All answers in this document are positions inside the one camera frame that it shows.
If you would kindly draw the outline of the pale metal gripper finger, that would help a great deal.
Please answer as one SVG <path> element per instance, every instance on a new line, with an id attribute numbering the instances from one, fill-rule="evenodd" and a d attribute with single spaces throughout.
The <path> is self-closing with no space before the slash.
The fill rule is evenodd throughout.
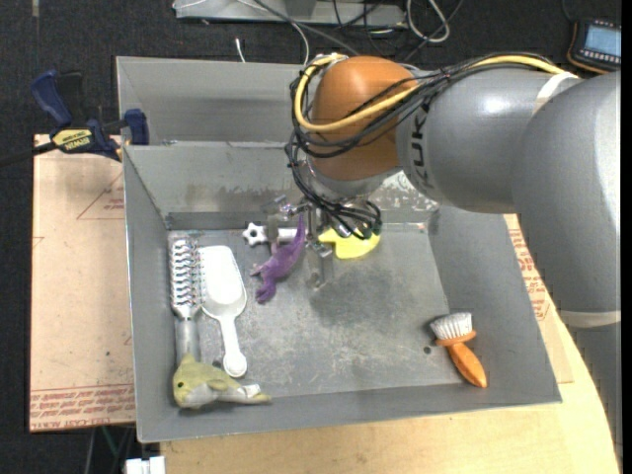
<path id="1" fill-rule="evenodd" d="M 331 245 L 311 241 L 307 244 L 309 267 L 308 283 L 320 287 L 333 278 L 333 248 Z"/>
<path id="2" fill-rule="evenodd" d="M 266 232 L 270 243 L 287 243 L 291 240 L 291 230 L 284 223 L 290 220 L 291 206 L 286 195 L 274 197 L 262 206 L 267 217 Z"/>

